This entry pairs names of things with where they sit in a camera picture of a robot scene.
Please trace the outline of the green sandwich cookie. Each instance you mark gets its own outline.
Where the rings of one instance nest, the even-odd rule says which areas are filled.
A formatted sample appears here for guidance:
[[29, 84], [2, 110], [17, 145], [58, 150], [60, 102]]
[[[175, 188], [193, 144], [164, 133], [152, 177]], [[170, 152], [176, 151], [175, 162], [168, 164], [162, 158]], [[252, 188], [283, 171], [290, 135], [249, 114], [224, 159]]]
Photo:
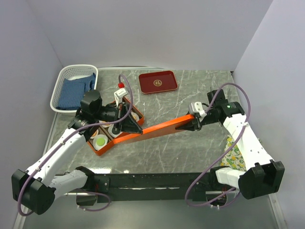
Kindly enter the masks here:
[[97, 138], [96, 139], [96, 145], [97, 146], [103, 146], [105, 144], [105, 139], [104, 138]]

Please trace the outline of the orange box lid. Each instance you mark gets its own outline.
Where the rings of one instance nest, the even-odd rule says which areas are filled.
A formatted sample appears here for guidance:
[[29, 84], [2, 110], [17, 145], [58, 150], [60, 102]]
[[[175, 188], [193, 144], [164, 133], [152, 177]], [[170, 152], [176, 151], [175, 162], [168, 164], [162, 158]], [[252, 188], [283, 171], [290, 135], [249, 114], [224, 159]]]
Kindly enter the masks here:
[[178, 130], [178, 127], [191, 122], [194, 116], [191, 114], [184, 115], [173, 120], [163, 122], [158, 125], [154, 125], [142, 130], [142, 134], [127, 134], [122, 137], [115, 138], [113, 143], [126, 144], [138, 141], [143, 141], [151, 138], [156, 138], [164, 135], [175, 134], [183, 130]]

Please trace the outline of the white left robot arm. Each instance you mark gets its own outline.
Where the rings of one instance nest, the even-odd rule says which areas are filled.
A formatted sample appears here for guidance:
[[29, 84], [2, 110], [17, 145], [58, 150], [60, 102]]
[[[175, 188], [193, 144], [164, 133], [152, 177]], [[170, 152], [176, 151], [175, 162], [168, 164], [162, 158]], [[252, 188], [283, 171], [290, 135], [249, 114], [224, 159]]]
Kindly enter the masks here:
[[77, 167], [61, 177], [55, 175], [59, 167], [87, 143], [102, 124], [114, 125], [121, 132], [142, 133], [142, 128], [131, 115], [133, 101], [122, 101], [127, 95], [133, 99], [131, 89], [121, 88], [114, 93], [113, 103], [103, 105], [99, 91], [87, 91], [61, 138], [32, 166], [13, 173], [12, 192], [20, 215], [27, 215], [22, 206], [30, 210], [29, 214], [41, 215], [58, 197], [75, 189], [96, 194], [95, 173], [85, 167]]

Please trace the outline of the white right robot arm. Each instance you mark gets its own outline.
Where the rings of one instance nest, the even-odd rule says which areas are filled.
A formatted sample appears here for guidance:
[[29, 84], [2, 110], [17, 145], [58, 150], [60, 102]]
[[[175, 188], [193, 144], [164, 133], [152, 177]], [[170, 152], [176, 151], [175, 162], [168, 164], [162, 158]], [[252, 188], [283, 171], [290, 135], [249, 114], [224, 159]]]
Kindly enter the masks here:
[[204, 110], [201, 102], [189, 105], [189, 114], [195, 120], [181, 126], [182, 130], [200, 130], [202, 126], [221, 123], [240, 150], [245, 162], [246, 171], [234, 170], [230, 167], [212, 168], [209, 166], [188, 187], [192, 187], [206, 174], [209, 177], [209, 186], [220, 190], [229, 185], [240, 191], [246, 199], [252, 199], [278, 192], [285, 167], [282, 162], [274, 161], [259, 142], [248, 123], [250, 115], [246, 114], [238, 102], [229, 102], [222, 89], [207, 94], [209, 107]]

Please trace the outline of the orange cookie box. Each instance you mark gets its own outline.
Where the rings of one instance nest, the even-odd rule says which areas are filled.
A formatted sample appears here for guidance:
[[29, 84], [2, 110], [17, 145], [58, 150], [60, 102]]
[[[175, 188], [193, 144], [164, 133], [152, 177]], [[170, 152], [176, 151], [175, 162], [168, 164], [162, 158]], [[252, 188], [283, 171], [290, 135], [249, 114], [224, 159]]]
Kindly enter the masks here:
[[[130, 104], [130, 101], [127, 99], [127, 98], [123, 98], [122, 99], [122, 103], [129, 103]], [[139, 121], [137, 122], [140, 126], [142, 126], [142, 124], [144, 123], [144, 117], [142, 115], [142, 113], [135, 107], [133, 106], [132, 109], [131, 109], [131, 112], [135, 112], [138, 116], [139, 116]], [[106, 121], [106, 122], [109, 122], [110, 120], [110, 116], [111, 116], [112, 112], [111, 112], [111, 109], [109, 108], [109, 104], [108, 105], [103, 105], [99, 112], [97, 113], [98, 115], [98, 120], [99, 121]], [[113, 128], [113, 132], [121, 132], [121, 123], [117, 123], [117, 124], [114, 124], [114, 128]], [[106, 151], [108, 151], [109, 149], [111, 149], [113, 146], [114, 146], [114, 143], [113, 143], [113, 140], [115, 138], [113, 138], [109, 133], [108, 133], [108, 128], [103, 128], [102, 126], [95, 126], [93, 127], [93, 130], [99, 130], [99, 135], [102, 134], [102, 135], [106, 135], [108, 137], [108, 143], [105, 147], [103, 147], [101, 150], [99, 151], [96, 151], [93, 147], [93, 139], [91, 139], [91, 136], [88, 140], [88, 145], [91, 147], [91, 149], [93, 150], [93, 152], [98, 155], [98, 156], [101, 156], [102, 154], [106, 153]], [[122, 132], [121, 135], [119, 135], [118, 137], [122, 137], [122, 136], [125, 136], [129, 133], [125, 133], [125, 132]]]

